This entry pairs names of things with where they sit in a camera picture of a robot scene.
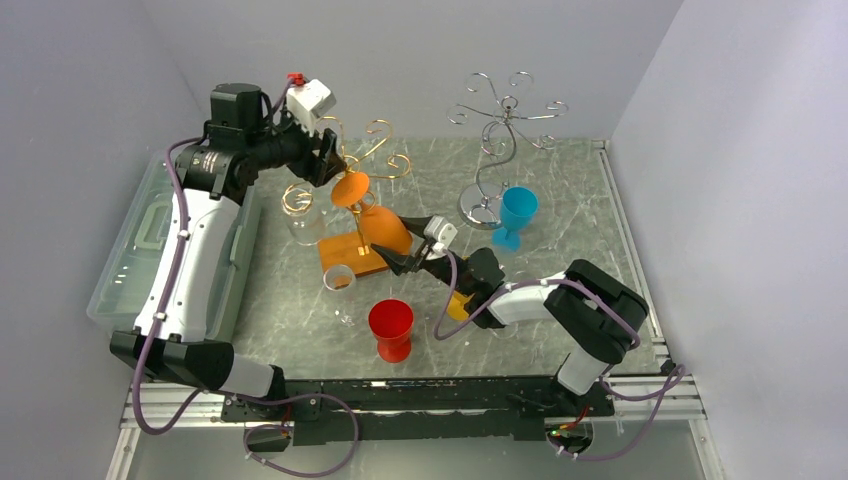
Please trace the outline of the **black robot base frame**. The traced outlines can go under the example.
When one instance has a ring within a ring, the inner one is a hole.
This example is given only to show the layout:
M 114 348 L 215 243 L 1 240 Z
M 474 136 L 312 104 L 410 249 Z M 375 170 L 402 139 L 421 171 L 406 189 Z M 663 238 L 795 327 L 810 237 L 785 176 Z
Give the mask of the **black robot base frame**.
M 400 407 L 400 416 L 386 418 L 356 414 L 343 400 L 318 389 L 325 381 L 342 381 L 341 391 L 352 393 L 354 382 L 386 381 L 389 391 L 378 394 L 366 387 L 367 407 Z M 489 377 L 289 379 L 284 404 L 263 405 L 244 394 L 230 394 L 262 422 L 290 428 L 296 446 L 330 442 L 377 440 L 460 439 L 508 437 L 542 441 L 559 421 L 592 419 L 593 399 L 601 387 L 575 395 L 552 375 Z

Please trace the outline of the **gold wire rack wooden base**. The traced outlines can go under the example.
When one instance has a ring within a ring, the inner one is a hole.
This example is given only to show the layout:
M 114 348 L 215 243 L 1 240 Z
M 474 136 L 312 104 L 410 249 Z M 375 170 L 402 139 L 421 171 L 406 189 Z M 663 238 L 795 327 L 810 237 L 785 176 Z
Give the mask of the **gold wire rack wooden base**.
M 346 171 L 344 174 L 338 175 L 338 181 L 348 173 L 365 173 L 362 167 L 362 160 L 375 154 L 393 135 L 393 127 L 386 120 L 374 120 L 366 128 L 366 132 L 370 135 L 378 135 L 384 129 L 388 130 L 385 136 L 362 156 L 356 157 L 348 154 L 345 150 L 341 151 L 346 162 Z M 370 191 L 380 205 L 382 204 L 377 199 L 374 191 L 376 182 L 378 180 L 397 180 L 407 176 L 411 172 L 411 160 L 404 154 L 393 153 L 387 158 L 387 166 L 393 169 L 395 173 L 392 175 L 369 175 L 365 173 L 370 177 Z M 354 219 L 355 229 L 348 233 L 324 237 L 316 244 L 322 269 L 326 271 L 333 265 L 344 264 L 353 270 L 356 277 L 386 270 L 388 266 L 383 259 L 372 251 L 370 245 L 366 244 L 363 240 L 361 233 L 358 231 L 354 214 L 345 208 L 339 209 L 350 212 Z

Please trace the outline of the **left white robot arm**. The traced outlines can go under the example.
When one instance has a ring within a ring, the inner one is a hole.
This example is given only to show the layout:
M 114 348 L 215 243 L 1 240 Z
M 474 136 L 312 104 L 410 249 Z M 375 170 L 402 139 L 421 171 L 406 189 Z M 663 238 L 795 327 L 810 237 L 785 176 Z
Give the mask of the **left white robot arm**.
M 152 378 L 247 396 L 264 420 L 285 411 L 283 370 L 210 339 L 206 322 L 220 264 L 259 174 L 285 167 L 320 187 L 344 170 L 336 133 L 317 129 L 335 102 L 317 79 L 289 79 L 277 101 L 259 86 L 224 83 L 211 92 L 202 134 L 167 150 L 172 218 L 162 258 L 134 325 L 110 340 L 135 383 Z

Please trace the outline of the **orange plastic wine glass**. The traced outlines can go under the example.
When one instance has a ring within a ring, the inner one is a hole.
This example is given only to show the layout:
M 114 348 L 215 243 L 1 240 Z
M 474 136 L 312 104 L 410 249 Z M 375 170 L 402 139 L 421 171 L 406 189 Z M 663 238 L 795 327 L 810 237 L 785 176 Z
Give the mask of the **orange plastic wine glass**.
M 385 247 L 399 254 L 409 253 L 411 234 L 396 213 L 375 200 L 367 174 L 357 172 L 343 176 L 331 192 L 331 202 L 354 214 L 358 231 L 366 244 Z

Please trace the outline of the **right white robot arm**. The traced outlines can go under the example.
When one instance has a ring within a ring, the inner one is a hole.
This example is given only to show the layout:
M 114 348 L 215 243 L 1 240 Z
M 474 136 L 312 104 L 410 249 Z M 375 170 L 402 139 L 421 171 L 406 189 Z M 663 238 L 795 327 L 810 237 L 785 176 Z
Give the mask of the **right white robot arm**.
M 425 271 L 446 284 L 444 312 L 461 327 L 502 329 L 523 321 L 550 321 L 575 341 L 551 388 L 557 411 L 574 415 L 590 389 L 639 347 L 638 331 L 650 312 L 631 288 L 585 260 L 541 279 L 508 282 L 492 249 L 462 258 L 450 250 L 457 228 L 446 218 L 400 217 L 387 227 L 363 222 L 365 239 L 396 275 Z

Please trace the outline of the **yellow plastic wine glass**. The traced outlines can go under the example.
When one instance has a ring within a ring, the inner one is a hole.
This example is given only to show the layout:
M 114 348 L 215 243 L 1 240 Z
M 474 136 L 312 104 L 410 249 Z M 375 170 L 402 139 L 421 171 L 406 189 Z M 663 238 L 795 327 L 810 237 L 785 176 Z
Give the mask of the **yellow plastic wine glass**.
M 466 309 L 471 298 L 454 291 L 446 309 L 447 315 L 456 322 L 464 322 L 469 317 L 469 312 Z

